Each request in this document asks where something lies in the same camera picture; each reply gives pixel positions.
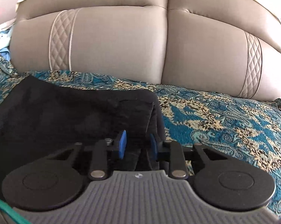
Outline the black pants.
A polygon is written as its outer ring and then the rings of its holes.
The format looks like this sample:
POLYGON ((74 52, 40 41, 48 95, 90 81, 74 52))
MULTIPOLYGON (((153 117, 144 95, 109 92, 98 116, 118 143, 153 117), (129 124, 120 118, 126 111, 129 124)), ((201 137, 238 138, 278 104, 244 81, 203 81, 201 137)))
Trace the black pants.
POLYGON ((29 76, 0 104, 1 183, 12 170, 74 143, 127 133, 124 171, 157 170, 150 133, 165 138, 157 96, 149 90, 79 90, 29 76))

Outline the teal paisley sofa cover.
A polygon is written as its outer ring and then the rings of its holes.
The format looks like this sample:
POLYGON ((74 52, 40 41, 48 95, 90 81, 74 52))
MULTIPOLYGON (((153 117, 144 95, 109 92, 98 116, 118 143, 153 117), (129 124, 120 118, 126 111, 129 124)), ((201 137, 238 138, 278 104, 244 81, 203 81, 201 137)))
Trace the teal paisley sofa cover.
POLYGON ((281 216, 281 99, 259 102, 179 86, 69 71, 33 71, 37 79, 83 90, 154 92, 167 138, 191 146, 200 142, 268 172, 276 182, 269 209, 281 216))

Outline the beige leather sofa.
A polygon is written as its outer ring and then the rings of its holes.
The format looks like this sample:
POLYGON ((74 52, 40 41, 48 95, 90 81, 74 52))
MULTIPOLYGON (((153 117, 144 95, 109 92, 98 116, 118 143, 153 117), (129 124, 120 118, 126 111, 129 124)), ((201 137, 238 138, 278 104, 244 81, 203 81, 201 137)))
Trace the beige leather sofa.
POLYGON ((11 60, 271 101, 281 0, 20 0, 11 60))

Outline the light blue white cloth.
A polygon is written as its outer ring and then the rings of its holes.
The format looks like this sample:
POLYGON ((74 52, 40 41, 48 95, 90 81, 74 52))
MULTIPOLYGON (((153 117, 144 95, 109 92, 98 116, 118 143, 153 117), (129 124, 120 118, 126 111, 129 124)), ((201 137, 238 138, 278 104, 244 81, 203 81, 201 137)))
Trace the light blue white cloth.
POLYGON ((9 46, 12 32, 13 26, 6 30, 0 31, 0 50, 9 46))

